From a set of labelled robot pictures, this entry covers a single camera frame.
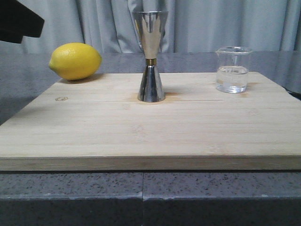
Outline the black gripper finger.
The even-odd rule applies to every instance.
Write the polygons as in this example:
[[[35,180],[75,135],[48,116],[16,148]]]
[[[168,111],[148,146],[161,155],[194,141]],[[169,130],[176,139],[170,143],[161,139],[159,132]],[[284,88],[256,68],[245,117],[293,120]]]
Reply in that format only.
[[[24,36],[39,38],[45,20],[16,0],[0,2],[0,40],[21,43]]]

